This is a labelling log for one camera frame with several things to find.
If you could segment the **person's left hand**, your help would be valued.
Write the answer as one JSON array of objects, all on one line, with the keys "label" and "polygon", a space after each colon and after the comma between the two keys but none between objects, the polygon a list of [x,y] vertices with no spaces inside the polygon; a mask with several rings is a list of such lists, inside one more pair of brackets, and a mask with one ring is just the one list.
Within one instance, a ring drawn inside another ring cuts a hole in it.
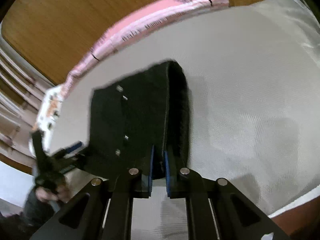
[{"label": "person's left hand", "polygon": [[49,201],[62,201],[67,203],[71,199],[71,192],[66,183],[62,183],[57,185],[55,189],[56,193],[52,193],[49,189],[45,189],[44,187],[38,187],[35,190],[36,198],[44,203]]}]

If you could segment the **black sleeved left forearm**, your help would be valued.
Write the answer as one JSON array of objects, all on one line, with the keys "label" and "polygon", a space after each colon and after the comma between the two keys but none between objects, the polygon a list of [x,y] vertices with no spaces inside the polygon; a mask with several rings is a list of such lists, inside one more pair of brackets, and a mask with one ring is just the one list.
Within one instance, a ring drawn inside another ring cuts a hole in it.
[{"label": "black sleeved left forearm", "polygon": [[35,195],[37,188],[30,191],[23,211],[19,215],[18,239],[30,239],[55,214],[51,202],[56,201],[47,203],[39,201]]}]

